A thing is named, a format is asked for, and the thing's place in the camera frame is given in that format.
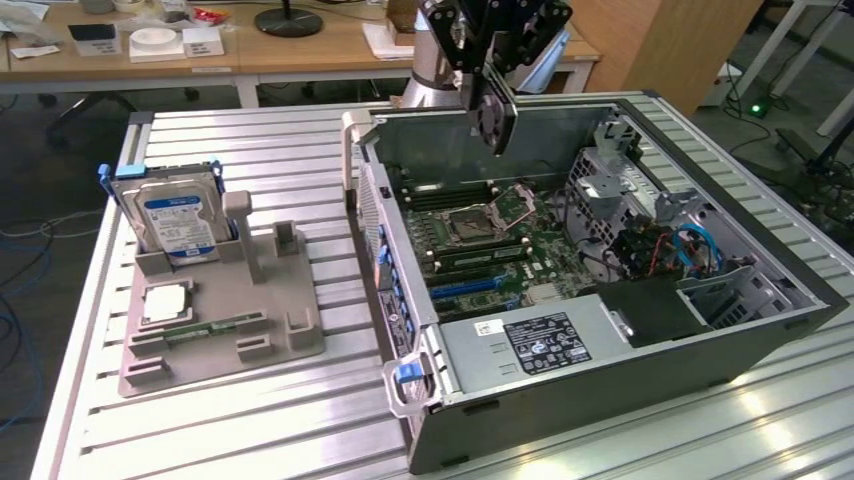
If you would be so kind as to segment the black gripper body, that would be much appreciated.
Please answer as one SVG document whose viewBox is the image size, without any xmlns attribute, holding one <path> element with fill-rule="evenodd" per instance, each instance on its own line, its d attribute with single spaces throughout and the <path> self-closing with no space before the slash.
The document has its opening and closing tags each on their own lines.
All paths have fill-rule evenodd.
<svg viewBox="0 0 854 480">
<path fill-rule="evenodd" d="M 467 31 L 474 35 L 483 32 L 521 29 L 544 2 L 537 0 L 462 0 L 461 12 L 466 19 Z"/>
</svg>

